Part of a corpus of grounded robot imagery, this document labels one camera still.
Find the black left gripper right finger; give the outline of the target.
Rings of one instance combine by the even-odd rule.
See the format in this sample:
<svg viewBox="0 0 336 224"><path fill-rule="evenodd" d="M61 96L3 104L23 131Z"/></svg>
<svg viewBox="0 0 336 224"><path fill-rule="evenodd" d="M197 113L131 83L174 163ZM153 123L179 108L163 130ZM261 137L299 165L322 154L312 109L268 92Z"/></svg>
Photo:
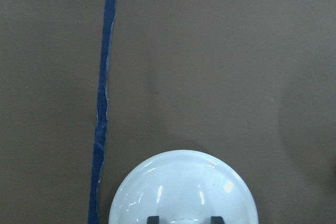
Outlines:
<svg viewBox="0 0 336 224"><path fill-rule="evenodd" d="M221 216L211 216L211 224L224 224L224 219Z"/></svg>

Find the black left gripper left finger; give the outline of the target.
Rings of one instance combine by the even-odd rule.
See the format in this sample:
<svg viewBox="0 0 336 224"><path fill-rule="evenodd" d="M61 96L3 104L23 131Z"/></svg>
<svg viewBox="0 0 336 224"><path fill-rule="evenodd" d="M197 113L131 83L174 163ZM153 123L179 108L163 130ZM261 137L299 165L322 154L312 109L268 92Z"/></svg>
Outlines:
<svg viewBox="0 0 336 224"><path fill-rule="evenodd" d="M149 216L146 220L146 224L159 224L160 217L159 216Z"/></svg>

